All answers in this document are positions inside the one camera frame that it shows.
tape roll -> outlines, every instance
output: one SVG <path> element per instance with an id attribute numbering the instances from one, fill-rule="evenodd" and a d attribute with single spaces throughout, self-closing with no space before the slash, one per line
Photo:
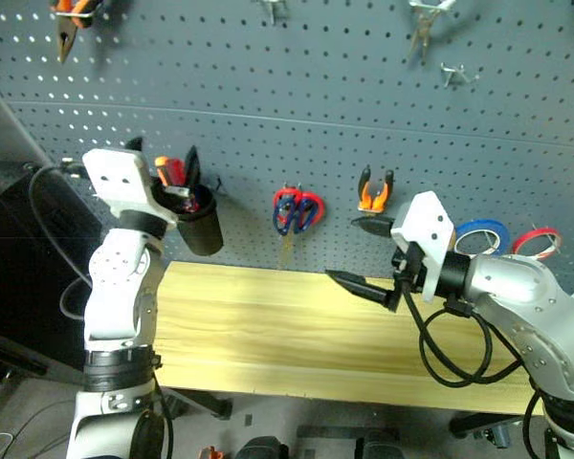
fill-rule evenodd
<path id="1" fill-rule="evenodd" d="M 521 248 L 525 244 L 527 244 L 532 239 L 536 239 L 539 237 L 550 237 L 552 239 L 551 245 L 548 247 L 548 249 L 544 249 L 543 251 L 536 253 L 534 255 L 524 255 L 524 256 L 527 256 L 528 258 L 533 258 L 534 260 L 543 260 L 544 258 L 548 258 L 549 256 L 551 256 L 558 250 L 559 247 L 562 246 L 563 241 L 562 236 L 556 229 L 550 227 L 538 228 L 534 229 L 533 231 L 526 232 L 519 239 L 517 239 L 513 244 L 513 253 L 518 254 Z"/>
<path id="2" fill-rule="evenodd" d="M 491 234 L 495 238 L 495 241 L 491 243 L 491 247 L 481 253 L 468 253 L 466 251 L 461 251 L 459 249 L 459 243 L 464 238 L 478 232 Z M 480 219 L 464 223 L 455 229 L 455 236 L 456 240 L 454 251 L 469 256 L 475 256 L 478 254 L 502 255 L 506 253 L 510 244 L 510 234 L 508 233 L 508 229 L 498 220 Z"/>

blue tape roll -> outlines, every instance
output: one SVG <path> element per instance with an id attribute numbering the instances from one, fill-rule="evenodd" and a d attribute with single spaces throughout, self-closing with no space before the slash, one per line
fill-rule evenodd
<path id="1" fill-rule="evenodd" d="M 483 253 L 491 255 L 502 255 L 507 252 L 508 246 L 510 244 L 510 234 L 508 233 L 508 229 L 498 220 L 490 219 L 473 220 L 472 222 L 464 223 L 463 225 L 455 228 L 455 251 L 465 255 L 476 255 L 477 253 L 465 253 L 460 251 L 457 246 L 459 241 L 461 241 L 461 239 L 464 237 L 475 232 L 482 231 L 490 232 L 497 239 L 497 246 L 493 246 Z"/>

wooden table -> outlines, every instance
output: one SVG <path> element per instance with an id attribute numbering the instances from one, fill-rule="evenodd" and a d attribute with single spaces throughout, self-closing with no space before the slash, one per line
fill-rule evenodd
<path id="1" fill-rule="evenodd" d="M 441 307 L 415 299 L 425 317 Z M 458 364 L 479 365 L 473 320 L 442 317 L 431 331 Z M 487 386 L 438 384 L 421 363 L 404 301 L 389 313 L 317 273 L 173 262 L 155 347 L 160 382 L 171 387 L 517 414 L 532 394 L 522 369 Z M 495 341 L 491 370 L 510 361 Z"/>

pegboard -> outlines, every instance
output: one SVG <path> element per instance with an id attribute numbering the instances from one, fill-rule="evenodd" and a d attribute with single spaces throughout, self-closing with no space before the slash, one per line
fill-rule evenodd
<path id="1" fill-rule="evenodd" d="M 149 160 L 196 144 L 207 183 L 223 184 L 226 245 L 200 258 L 173 233 L 173 259 L 276 268 L 272 195 L 302 183 L 328 211 L 289 269 L 388 276 L 391 244 L 349 225 L 370 164 L 377 180 L 396 172 L 388 214 L 433 189 L 457 225 L 558 228 L 547 265 L 574 291 L 574 5 L 458 0 L 425 65 L 408 58 L 406 1 L 287 6 L 271 26 L 248 0 L 106 2 L 61 65 L 44 4 L 0 2 L 0 94 L 55 160 L 136 135 Z M 440 62 L 480 79 L 445 88 Z"/>

red tape roll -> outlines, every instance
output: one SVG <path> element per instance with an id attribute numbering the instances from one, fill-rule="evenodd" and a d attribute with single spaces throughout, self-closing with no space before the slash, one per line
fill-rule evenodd
<path id="1" fill-rule="evenodd" d="M 556 229 L 550 227 L 534 229 L 533 231 L 529 231 L 523 234 L 513 244 L 513 253 L 519 253 L 521 248 L 532 239 L 546 236 L 549 236 L 553 239 L 553 242 L 548 249 L 545 249 L 540 253 L 536 253 L 535 255 L 525 255 L 525 256 L 528 256 L 529 258 L 533 258 L 535 260 L 543 260 L 544 258 L 548 258 L 557 251 L 557 249 L 562 245 L 563 241 L 562 236 L 559 234 L 559 232 Z"/>

